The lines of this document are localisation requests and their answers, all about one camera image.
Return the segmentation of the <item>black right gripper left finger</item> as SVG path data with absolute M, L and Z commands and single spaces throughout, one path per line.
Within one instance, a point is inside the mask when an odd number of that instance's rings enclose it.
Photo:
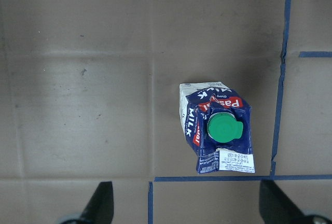
M 100 182 L 77 223 L 110 224 L 114 217 L 114 192 L 111 181 Z

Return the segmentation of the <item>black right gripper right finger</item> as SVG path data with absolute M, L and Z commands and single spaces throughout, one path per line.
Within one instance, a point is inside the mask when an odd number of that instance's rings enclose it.
M 324 216 L 304 214 L 273 180 L 260 181 L 259 213 L 268 224 L 331 223 Z

